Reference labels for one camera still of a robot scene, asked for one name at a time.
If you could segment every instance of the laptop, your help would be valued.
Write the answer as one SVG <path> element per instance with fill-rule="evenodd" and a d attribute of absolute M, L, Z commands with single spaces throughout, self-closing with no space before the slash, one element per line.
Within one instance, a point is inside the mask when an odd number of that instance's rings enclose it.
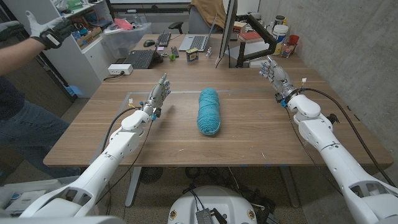
<path fill-rule="evenodd" d="M 159 43 L 155 44 L 155 50 L 133 50 L 123 63 L 131 64 L 133 69 L 149 69 L 154 63 L 162 63 L 163 58 L 157 53 Z"/>
<path fill-rule="evenodd" d="M 210 35 L 214 29 L 214 25 L 216 24 L 216 18 L 217 18 L 217 13 L 216 16 L 214 17 L 213 25 L 211 25 L 209 35 L 187 34 L 178 50 L 189 50 L 196 47 L 197 49 L 199 49 L 200 52 L 205 51 L 207 42 L 209 41 Z"/>

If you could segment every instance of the white robotic arm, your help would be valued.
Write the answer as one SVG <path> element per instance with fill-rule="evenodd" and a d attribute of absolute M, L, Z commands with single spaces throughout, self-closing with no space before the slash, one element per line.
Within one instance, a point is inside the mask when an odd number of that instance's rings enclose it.
<path fill-rule="evenodd" d="M 84 217 L 93 208 L 122 160 L 139 145 L 144 126 L 160 115 L 160 107 L 170 93 L 166 74 L 148 94 L 141 110 L 123 119 L 121 127 L 110 137 L 109 145 L 100 156 L 74 182 L 38 198 L 20 216 L 25 217 Z M 64 199 L 74 193 L 72 201 Z"/>
<path fill-rule="evenodd" d="M 377 223 L 398 215 L 398 189 L 369 175 L 333 134 L 320 106 L 300 95 L 285 71 L 268 56 L 260 74 L 277 90 L 276 100 L 297 112 L 300 135 L 321 154 L 357 223 Z"/>

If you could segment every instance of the ball of yarn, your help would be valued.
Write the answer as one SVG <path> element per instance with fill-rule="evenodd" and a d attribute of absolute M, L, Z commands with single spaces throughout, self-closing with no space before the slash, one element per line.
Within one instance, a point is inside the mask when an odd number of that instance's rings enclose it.
<path fill-rule="evenodd" d="M 220 128 L 220 102 L 212 88 L 205 88 L 199 96 L 198 128 L 206 135 L 217 133 Z"/>

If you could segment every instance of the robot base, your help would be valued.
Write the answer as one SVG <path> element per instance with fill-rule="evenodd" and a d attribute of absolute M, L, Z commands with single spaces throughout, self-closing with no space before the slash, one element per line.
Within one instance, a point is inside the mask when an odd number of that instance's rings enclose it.
<path fill-rule="evenodd" d="M 254 214 L 251 204 L 235 191 L 220 186 L 203 186 L 195 188 L 193 191 L 198 195 L 198 198 L 205 208 L 209 208 L 209 210 L 215 208 L 222 216 L 225 217 L 226 215 L 226 221 L 228 223 L 257 223 L 255 216 L 253 218 L 249 217 L 249 214 Z M 197 200 L 197 202 L 199 210 L 202 210 L 199 200 Z M 198 223 L 195 215 L 196 212 L 197 206 L 195 198 L 191 192 L 187 192 L 172 205 L 167 223 Z M 214 224 L 219 223 L 216 217 L 212 216 L 211 219 Z"/>

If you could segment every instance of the wooden table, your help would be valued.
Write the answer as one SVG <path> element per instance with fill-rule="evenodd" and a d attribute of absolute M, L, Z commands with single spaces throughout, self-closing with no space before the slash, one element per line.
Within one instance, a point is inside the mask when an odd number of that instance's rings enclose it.
<path fill-rule="evenodd" d="M 144 41 L 157 37 L 145 35 L 136 49 L 148 49 L 142 46 Z M 171 54 L 170 48 L 178 48 L 183 38 L 184 35 L 172 35 L 173 40 L 164 52 Z M 167 73 L 172 94 L 164 102 L 162 116 L 153 123 L 135 166 L 313 166 L 292 130 L 285 109 L 276 103 L 274 89 L 258 74 L 259 69 L 228 68 L 227 55 L 215 68 L 220 44 L 221 34 L 214 34 L 208 44 L 213 48 L 210 58 L 202 52 L 199 60 L 187 62 L 186 53 L 179 52 L 180 57 L 174 62 L 165 58 L 153 69 L 134 70 L 131 75 L 105 81 L 48 153 L 44 163 L 48 166 L 88 166 L 98 156 L 99 145 L 118 111 L 127 108 L 122 105 L 127 93 L 132 92 L 130 96 L 138 105 L 145 101 L 163 73 Z M 324 91 L 344 105 L 324 79 L 305 66 L 297 54 L 274 59 L 296 87 L 306 77 L 306 87 Z M 204 136 L 197 128 L 199 92 L 209 87 L 220 91 L 221 113 L 220 131 L 211 137 Z M 333 126 L 334 133 L 355 159 L 361 164 L 372 164 L 339 109 L 317 93 L 305 94 L 321 106 L 325 116 L 337 115 L 340 124 Z M 347 113 L 377 161 L 382 165 L 392 164 L 392 157 L 378 140 L 352 112 L 347 110 Z M 120 127 L 121 120 L 114 125 L 114 130 Z M 314 160 L 324 164 L 319 153 L 311 145 L 307 146 Z M 125 158 L 121 165 L 130 165 L 137 152 Z"/>

